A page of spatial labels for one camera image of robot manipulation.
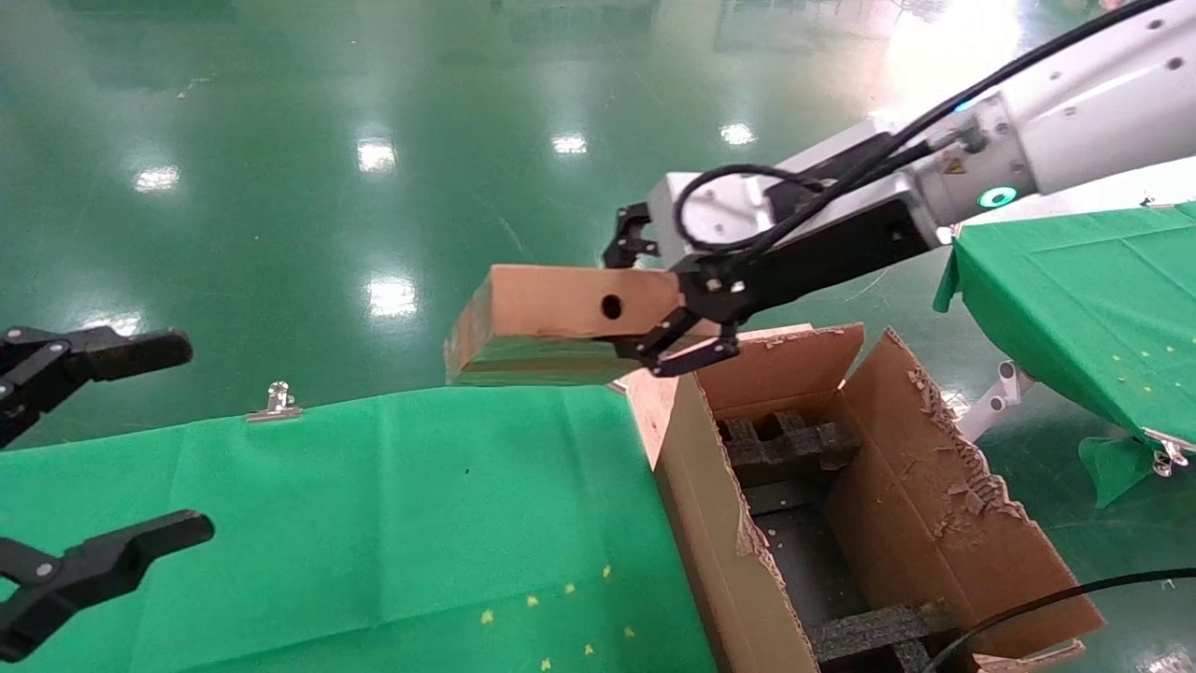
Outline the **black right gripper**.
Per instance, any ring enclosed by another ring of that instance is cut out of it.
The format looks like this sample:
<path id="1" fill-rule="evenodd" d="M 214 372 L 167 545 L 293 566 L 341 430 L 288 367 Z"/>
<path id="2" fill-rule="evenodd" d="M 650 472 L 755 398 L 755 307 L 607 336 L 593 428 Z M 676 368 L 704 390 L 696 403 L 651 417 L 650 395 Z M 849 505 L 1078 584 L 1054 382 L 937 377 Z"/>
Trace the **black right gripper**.
<path id="1" fill-rule="evenodd" d="M 628 269 L 641 257 L 659 257 L 658 243 L 643 238 L 649 222 L 646 203 L 620 208 L 615 234 L 603 251 L 603 268 Z M 939 246 L 936 225 L 920 222 L 904 201 L 890 200 L 804 231 L 742 265 L 730 265 L 730 255 L 698 257 L 676 273 L 685 307 L 675 308 L 641 336 L 614 336 L 614 351 L 653 378 L 691 374 L 738 356 L 740 323 L 757 312 L 883 271 Z M 704 319 L 718 323 L 713 336 L 695 334 Z"/>

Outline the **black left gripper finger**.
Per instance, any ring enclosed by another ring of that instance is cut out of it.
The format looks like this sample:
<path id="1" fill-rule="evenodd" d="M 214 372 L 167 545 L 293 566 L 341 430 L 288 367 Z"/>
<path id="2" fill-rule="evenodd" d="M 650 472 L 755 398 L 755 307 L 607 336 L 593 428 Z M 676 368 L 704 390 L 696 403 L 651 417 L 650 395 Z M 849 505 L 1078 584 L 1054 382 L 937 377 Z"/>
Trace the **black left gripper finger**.
<path id="1" fill-rule="evenodd" d="M 81 610 L 135 592 L 154 562 L 214 536 L 209 516 L 176 510 L 90 537 L 61 555 L 4 537 L 1 574 L 14 585 L 1 614 L 4 662 L 22 662 Z"/>
<path id="2" fill-rule="evenodd" d="M 177 329 L 123 336 L 114 328 L 71 334 L 8 328 L 1 339 L 1 447 L 94 380 L 117 380 L 193 361 L 193 342 Z"/>

